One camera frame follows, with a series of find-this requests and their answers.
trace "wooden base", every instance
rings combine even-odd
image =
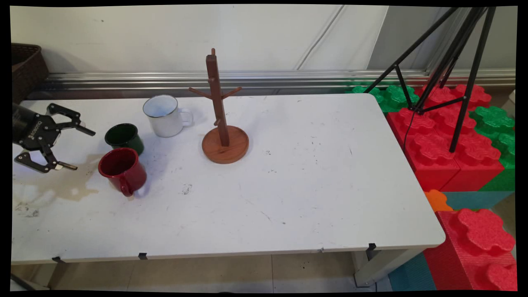
[[[244,130],[228,126],[229,146],[222,146],[218,128],[209,131],[202,141],[202,149],[209,160],[218,164],[230,164],[240,160],[248,151],[249,137]]]

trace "tripod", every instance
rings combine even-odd
[[[398,75],[398,79],[400,80],[400,85],[403,89],[403,93],[405,95],[405,98],[407,100],[407,105],[410,110],[413,110],[413,116],[414,113],[418,113],[419,115],[424,114],[425,112],[428,112],[430,110],[434,110],[440,107],[444,107],[447,105],[451,105],[457,102],[462,101],[462,105],[460,108],[460,113],[458,114],[457,119],[457,125],[455,127],[455,132],[453,134],[453,138],[451,140],[451,146],[449,147],[450,152],[455,152],[455,148],[457,146],[458,137],[460,136],[460,130],[462,128],[462,123],[464,121],[464,117],[466,115],[467,107],[469,105],[469,99],[471,97],[471,93],[473,91],[473,85],[475,84],[475,79],[477,77],[477,71],[478,66],[480,65],[480,60],[482,59],[482,53],[484,52],[484,46],[486,45],[486,40],[488,38],[489,28],[492,25],[493,15],[495,14],[495,8],[496,7],[473,7],[469,11],[466,19],[462,23],[460,30],[458,30],[458,33],[455,35],[455,38],[453,39],[453,42],[449,46],[446,54],[442,59],[440,60],[440,63],[438,64],[438,67],[434,70],[431,79],[427,83],[427,86],[425,90],[423,91],[423,94],[420,96],[420,99],[418,102],[416,102],[415,105],[412,104],[411,99],[409,97],[409,93],[407,92],[407,88],[405,86],[405,82],[403,81],[403,76],[400,71],[399,64],[416,48],[418,47],[434,30],[436,30],[442,23],[450,17],[450,15],[453,14],[458,8],[452,7],[450,8],[440,19],[438,19],[431,28],[429,28],[416,42],[411,45],[411,47],[405,51],[399,58],[396,59],[396,61],[383,73],[380,75],[380,77],[377,78],[376,81],[374,81],[373,84],[371,84],[364,93],[370,92],[376,85],[378,85],[383,78],[385,78],[391,71],[394,69],[396,70],[396,73]],[[464,49],[464,46],[466,45],[469,37],[471,36],[471,33],[473,29],[475,28],[475,25],[477,24],[480,17],[486,13],[486,20],[484,22],[484,26],[482,28],[482,33],[480,34],[480,39],[478,41],[477,50],[475,53],[475,58],[473,59],[473,65],[471,67],[471,72],[469,73],[469,78],[467,81],[467,87],[466,92],[464,95],[460,98],[456,98],[438,105],[434,105],[428,108],[423,108],[423,105],[425,104],[425,101],[427,100],[427,97],[433,90],[434,86],[439,83],[439,88],[443,88],[446,84],[447,79],[449,78],[449,75],[451,74],[451,71],[455,67],[455,64],[458,60],[458,57],[462,53],[462,50]]]

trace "wooden mug tree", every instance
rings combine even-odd
[[[227,94],[222,94],[214,49],[211,49],[211,54],[205,58],[205,64],[207,65],[211,94],[208,95],[196,89],[189,88],[189,91],[213,100],[214,114],[216,116],[214,125],[217,128],[209,131],[203,137],[202,149],[209,160],[215,163],[234,163],[240,160],[248,151],[249,138],[242,129],[227,125],[225,122],[223,100],[240,91],[242,88],[238,87]]]

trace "green mug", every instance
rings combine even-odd
[[[135,150],[138,155],[141,155],[145,148],[141,138],[137,135],[137,127],[128,123],[110,128],[105,135],[105,141],[113,149],[129,147]]]

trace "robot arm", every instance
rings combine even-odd
[[[70,118],[71,122],[57,124],[51,117],[54,114],[64,115]],[[13,103],[13,143],[24,149],[15,158],[15,162],[43,173],[49,172],[50,169],[59,170],[63,167],[76,170],[76,166],[57,161],[51,148],[55,145],[63,129],[75,128],[90,136],[95,135],[94,131],[84,127],[80,117],[81,114],[78,112],[57,104],[49,104],[46,115],[40,115]],[[31,160],[29,152],[37,150],[46,159],[46,165]]]

